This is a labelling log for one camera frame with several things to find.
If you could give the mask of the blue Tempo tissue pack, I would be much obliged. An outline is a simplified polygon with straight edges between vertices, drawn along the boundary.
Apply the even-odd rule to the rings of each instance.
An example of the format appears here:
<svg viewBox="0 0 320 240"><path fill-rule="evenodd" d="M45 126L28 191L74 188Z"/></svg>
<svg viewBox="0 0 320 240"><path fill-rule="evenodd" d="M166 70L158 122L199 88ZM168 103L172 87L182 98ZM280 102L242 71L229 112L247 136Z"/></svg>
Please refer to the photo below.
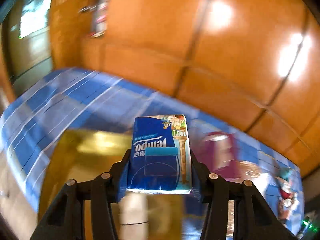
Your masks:
<svg viewBox="0 0 320 240"><path fill-rule="evenodd" d="M127 189L149 194L189 194L191 153L183 114L135 118Z"/></svg>

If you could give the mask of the teal red white plush toy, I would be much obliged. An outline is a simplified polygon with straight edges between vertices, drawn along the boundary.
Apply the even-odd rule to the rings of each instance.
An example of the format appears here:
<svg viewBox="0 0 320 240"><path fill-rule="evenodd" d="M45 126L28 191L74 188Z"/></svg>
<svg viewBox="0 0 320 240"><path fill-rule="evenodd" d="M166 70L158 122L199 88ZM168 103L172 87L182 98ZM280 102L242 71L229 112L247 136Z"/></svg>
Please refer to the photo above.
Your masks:
<svg viewBox="0 0 320 240"><path fill-rule="evenodd" d="M292 189L292 171L290 168L282 167L275 176L280 194L277 204L278 220L283 225L286 225L293 211L296 211L299 205L298 193Z"/></svg>

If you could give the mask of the ornate beaded tissue box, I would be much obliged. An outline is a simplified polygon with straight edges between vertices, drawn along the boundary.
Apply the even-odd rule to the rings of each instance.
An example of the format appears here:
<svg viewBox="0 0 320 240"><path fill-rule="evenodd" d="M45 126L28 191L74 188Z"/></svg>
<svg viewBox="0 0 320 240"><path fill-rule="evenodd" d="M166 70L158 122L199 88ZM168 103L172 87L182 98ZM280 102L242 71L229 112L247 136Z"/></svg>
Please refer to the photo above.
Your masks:
<svg viewBox="0 0 320 240"><path fill-rule="evenodd" d="M264 197L266 189L271 181L271 175L263 171L257 164L249 161L240 161L236 163L238 173L234 178L226 178L227 181L242 183L244 180L251 180L261 195ZM228 224L227 235L228 239L233 238L234 232L234 216L235 205L233 200L228 201Z"/></svg>

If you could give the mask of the white folded towel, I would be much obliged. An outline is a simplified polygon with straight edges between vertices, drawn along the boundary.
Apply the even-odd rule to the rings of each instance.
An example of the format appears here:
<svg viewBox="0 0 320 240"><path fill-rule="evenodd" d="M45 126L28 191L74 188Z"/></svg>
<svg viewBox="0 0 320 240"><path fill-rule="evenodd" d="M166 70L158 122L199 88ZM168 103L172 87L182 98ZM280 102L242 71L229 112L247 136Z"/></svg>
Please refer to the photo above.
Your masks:
<svg viewBox="0 0 320 240"><path fill-rule="evenodd" d="M148 223L148 201L146 195L129 191L119 204L121 225Z"/></svg>

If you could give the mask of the purple tissue box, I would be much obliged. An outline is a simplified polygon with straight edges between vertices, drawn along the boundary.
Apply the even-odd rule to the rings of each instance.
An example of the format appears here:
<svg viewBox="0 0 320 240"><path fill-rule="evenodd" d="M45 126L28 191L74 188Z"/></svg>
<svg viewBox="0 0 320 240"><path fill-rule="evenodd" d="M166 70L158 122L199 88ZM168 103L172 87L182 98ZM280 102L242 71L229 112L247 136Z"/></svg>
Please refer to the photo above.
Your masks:
<svg viewBox="0 0 320 240"><path fill-rule="evenodd" d="M240 177L237 166L238 148L230 133L208 133L203 138L203 143L204 163L210 172L230 180Z"/></svg>

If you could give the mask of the gold rectangular tray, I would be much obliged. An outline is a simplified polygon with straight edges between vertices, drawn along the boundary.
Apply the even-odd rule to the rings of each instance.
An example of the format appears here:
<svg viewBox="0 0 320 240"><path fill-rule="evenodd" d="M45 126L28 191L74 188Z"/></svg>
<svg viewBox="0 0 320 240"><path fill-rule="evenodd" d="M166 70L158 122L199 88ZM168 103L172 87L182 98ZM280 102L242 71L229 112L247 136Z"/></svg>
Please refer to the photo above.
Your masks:
<svg viewBox="0 0 320 240"><path fill-rule="evenodd" d="M68 129L58 140L42 183L38 220L69 179L92 180L121 161L131 147L132 132L111 133ZM121 225L120 204L112 204L112 215L120 239L181 239L183 197L176 194L144 194L148 201L146 224Z"/></svg>

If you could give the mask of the blue plaid bedspread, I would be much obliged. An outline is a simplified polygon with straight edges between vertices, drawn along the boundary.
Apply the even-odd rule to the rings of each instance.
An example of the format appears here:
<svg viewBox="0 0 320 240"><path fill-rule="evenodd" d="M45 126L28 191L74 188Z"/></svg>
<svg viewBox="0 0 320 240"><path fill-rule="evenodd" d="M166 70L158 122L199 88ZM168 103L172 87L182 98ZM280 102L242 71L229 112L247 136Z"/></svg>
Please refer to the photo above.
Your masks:
<svg viewBox="0 0 320 240"><path fill-rule="evenodd" d="M300 170L293 162L212 115L117 76L80 68L49 73L2 114L1 148L27 201L38 210L46 168L65 130L124 133L136 117L159 114L185 115L191 141L209 132L231 133L240 160L257 164L264 172L288 168L298 203L285 224L298 233L304 194Z"/></svg>

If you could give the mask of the orange wooden wardrobe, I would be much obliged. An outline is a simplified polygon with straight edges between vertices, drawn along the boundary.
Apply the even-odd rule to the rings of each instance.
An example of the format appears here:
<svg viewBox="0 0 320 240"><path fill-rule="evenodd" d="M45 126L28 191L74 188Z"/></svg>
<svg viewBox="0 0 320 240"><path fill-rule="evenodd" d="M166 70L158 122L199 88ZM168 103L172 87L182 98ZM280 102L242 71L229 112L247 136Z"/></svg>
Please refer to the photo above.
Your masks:
<svg viewBox="0 0 320 240"><path fill-rule="evenodd" d="M319 18L303 0L52 0L56 69L122 76L195 106L319 169Z"/></svg>

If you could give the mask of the wooden glass panel door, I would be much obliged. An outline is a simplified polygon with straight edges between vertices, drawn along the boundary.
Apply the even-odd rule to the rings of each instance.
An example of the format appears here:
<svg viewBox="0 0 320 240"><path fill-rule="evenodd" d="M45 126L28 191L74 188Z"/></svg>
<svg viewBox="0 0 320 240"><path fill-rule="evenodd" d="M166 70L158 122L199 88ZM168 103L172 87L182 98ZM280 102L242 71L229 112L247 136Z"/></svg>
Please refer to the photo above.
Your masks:
<svg viewBox="0 0 320 240"><path fill-rule="evenodd" d="M17 79L51 57L49 9L51 0L17 0L2 28L9 76Z"/></svg>

